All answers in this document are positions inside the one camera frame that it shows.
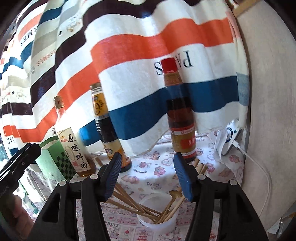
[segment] glass bottle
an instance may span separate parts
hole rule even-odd
[[[181,152],[185,161],[189,163],[196,158],[195,127],[191,101],[178,72],[175,59],[163,59],[161,66],[165,87],[170,96],[166,104],[173,149],[175,152]]]
[[[94,105],[96,129],[105,148],[108,158],[111,160],[115,152],[122,155],[122,165],[120,172],[126,172],[132,166],[131,159],[127,157],[117,137],[112,121],[109,116],[105,97],[101,83],[95,83],[90,86]]]
[[[78,135],[74,135],[61,96],[54,98],[54,105],[57,110],[57,122],[54,128],[73,168],[80,177],[94,174],[96,165]]]

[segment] blue gripper pad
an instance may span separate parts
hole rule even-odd
[[[121,154],[119,152],[115,152],[100,179],[101,185],[105,188],[104,197],[106,200],[112,196],[114,191],[115,184],[121,170],[121,162]]]
[[[198,173],[194,166],[185,162],[180,152],[174,155],[174,167],[183,194],[191,202],[193,200],[192,185],[196,182]]]

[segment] charging cable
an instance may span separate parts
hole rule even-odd
[[[238,144],[238,142],[236,140],[233,140],[233,143],[235,148],[237,148],[238,150],[241,151],[241,153],[245,154],[252,162],[254,162],[261,171],[263,171],[263,173],[265,174],[266,178],[267,178],[267,181],[268,181],[268,191],[267,191],[267,195],[266,195],[266,199],[265,199],[265,202],[264,202],[264,205],[261,209],[261,212],[259,214],[259,217],[261,216],[262,212],[263,212],[263,209],[267,203],[267,200],[269,199],[269,195],[271,193],[271,177],[270,177],[270,174],[265,170],[265,168],[263,168],[260,164],[258,164],[252,157],[250,157],[248,155],[248,153],[245,152],[244,149],[241,148],[241,146]]]

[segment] green checkered pattern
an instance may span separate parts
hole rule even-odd
[[[69,161],[65,152],[62,152],[56,158],[54,158],[54,162],[57,165],[61,174],[69,182],[75,175],[76,171],[71,165],[71,162]]]

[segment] white plastic container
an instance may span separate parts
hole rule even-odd
[[[169,194],[154,193],[145,197],[139,203],[143,204],[146,207],[152,208],[155,211],[162,212],[165,209],[165,207],[168,205],[171,199],[172,199],[172,196]],[[179,214],[179,209],[175,212],[175,214],[169,220],[159,224],[153,224],[149,218],[140,216],[138,214],[137,214],[137,217],[141,224],[145,225],[148,228],[151,228],[155,233],[166,234],[174,230],[176,226],[176,220],[177,220],[178,214]]]

